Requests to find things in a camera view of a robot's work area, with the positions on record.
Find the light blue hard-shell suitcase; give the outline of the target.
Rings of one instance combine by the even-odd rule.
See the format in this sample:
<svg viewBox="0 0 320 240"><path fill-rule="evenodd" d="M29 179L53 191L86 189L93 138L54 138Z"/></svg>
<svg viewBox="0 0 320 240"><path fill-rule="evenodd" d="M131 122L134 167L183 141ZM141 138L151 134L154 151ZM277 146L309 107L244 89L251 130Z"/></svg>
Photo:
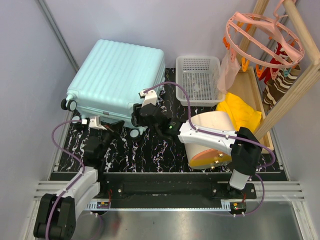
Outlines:
<svg viewBox="0 0 320 240"><path fill-rule="evenodd" d="M61 101L65 111L78 111L82 118L98 116L107 124L124 121L131 137L147 129L132 123L140 92L165 81L165 53L161 49L99 39L67 88Z"/></svg>

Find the white round drum box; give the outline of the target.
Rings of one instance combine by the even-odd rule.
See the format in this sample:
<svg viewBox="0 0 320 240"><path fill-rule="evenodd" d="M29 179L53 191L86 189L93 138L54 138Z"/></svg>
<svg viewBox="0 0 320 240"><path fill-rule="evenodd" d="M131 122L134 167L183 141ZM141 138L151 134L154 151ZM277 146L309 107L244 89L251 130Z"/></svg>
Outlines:
<svg viewBox="0 0 320 240"><path fill-rule="evenodd" d="M235 128L229 115L223 111L211 111L197 114L191 118L194 125L205 128L233 131ZM231 156L214 148L187 143L184 145L188 165L195 170L211 169L227 165L232 161Z"/></svg>

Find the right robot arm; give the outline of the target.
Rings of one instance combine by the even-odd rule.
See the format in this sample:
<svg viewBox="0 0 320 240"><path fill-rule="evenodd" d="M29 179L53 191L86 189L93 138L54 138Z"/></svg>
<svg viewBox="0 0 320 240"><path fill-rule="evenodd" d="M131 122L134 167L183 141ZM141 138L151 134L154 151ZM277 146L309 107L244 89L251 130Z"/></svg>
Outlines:
<svg viewBox="0 0 320 240"><path fill-rule="evenodd" d="M227 164L232 171L228 195L239 198L245 192L246 182L256 172L262 146L245 127L234 130L227 113L210 111L183 121L168 118L152 103L133 106L132 124L148 127L166 140L184 144L188 165L195 170Z"/></svg>

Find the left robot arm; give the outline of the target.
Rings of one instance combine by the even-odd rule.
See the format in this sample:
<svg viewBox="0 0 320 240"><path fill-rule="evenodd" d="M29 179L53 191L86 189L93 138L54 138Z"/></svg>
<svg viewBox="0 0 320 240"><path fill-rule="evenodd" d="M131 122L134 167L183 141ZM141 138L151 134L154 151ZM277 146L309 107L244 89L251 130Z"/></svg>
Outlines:
<svg viewBox="0 0 320 240"><path fill-rule="evenodd" d="M105 155L112 141L120 137L119 131L124 121L101 124L98 118L76 119L63 122L78 127L104 131L99 138L91 136L84 146L83 159L60 147L56 147L80 163L79 172L56 193L44 194L39 202L33 228L33 236L45 240L70 240L76 229L81 212L94 197L110 196L106 176L104 175Z"/></svg>

